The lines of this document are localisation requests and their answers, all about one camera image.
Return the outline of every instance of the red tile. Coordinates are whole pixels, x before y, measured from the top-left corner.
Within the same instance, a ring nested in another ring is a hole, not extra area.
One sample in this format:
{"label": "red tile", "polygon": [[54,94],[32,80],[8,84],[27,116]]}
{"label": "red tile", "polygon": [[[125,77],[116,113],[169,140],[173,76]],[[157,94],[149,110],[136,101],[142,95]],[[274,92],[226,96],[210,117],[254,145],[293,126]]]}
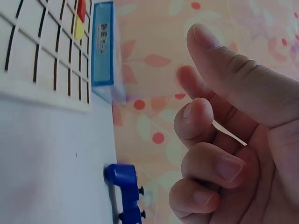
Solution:
{"label": "red tile", "polygon": [[79,0],[77,14],[82,22],[85,22],[86,15],[86,2],[85,0]]}

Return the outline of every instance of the white grid board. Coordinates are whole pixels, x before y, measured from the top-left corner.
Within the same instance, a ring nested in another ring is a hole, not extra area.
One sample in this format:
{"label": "white grid board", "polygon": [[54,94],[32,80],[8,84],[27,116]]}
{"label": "white grid board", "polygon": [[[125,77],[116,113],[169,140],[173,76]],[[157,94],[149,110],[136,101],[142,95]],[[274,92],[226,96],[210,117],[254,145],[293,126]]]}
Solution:
{"label": "white grid board", "polygon": [[90,110],[92,2],[74,39],[78,0],[4,0],[0,8],[0,93]]}

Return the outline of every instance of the blue box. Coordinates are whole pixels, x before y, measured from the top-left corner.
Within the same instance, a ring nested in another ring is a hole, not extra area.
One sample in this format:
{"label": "blue box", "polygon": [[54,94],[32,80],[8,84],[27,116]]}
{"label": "blue box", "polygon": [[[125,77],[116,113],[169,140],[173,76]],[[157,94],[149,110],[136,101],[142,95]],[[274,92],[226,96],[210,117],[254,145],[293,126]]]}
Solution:
{"label": "blue box", "polygon": [[94,4],[92,36],[92,91],[109,103],[125,103],[121,39],[112,1]]}

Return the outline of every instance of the finger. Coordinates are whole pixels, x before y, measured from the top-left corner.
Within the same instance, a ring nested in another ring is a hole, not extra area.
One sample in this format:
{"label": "finger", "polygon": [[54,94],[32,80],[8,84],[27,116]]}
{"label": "finger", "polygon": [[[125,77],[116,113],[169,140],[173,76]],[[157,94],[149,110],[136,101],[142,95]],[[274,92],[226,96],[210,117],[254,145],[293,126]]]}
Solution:
{"label": "finger", "polygon": [[196,68],[184,66],[177,71],[180,85],[191,98],[207,99],[213,109],[215,120],[229,132],[248,143],[258,123],[237,110],[224,98],[215,94],[205,83]]}
{"label": "finger", "polygon": [[193,213],[213,212],[219,205],[218,193],[204,188],[191,179],[175,183],[169,193],[169,205],[175,215],[183,220]]}
{"label": "finger", "polygon": [[182,161],[184,178],[212,182],[228,189],[240,186],[246,172],[243,160],[209,143],[195,145]]}
{"label": "finger", "polygon": [[199,142],[211,142],[216,135],[212,125],[213,110],[210,103],[203,98],[196,98],[185,105],[174,119],[174,130],[187,148]]}
{"label": "finger", "polygon": [[299,117],[299,83],[221,47],[205,26],[187,35],[190,55],[206,84],[234,107],[268,127]]}
{"label": "finger", "polygon": [[188,149],[199,142],[209,142],[233,154],[242,144],[218,131],[212,125],[212,121],[213,111],[210,103],[206,99],[196,98],[177,113],[174,129]]}

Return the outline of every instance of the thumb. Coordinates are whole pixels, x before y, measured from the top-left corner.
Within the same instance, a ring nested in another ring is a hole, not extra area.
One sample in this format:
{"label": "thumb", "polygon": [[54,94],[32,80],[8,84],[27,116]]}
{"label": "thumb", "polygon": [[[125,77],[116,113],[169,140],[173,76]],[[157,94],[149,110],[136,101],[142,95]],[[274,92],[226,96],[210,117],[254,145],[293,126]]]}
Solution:
{"label": "thumb", "polygon": [[187,35],[190,55],[207,85],[256,122],[276,127],[299,117],[299,83],[220,45],[201,24]]}

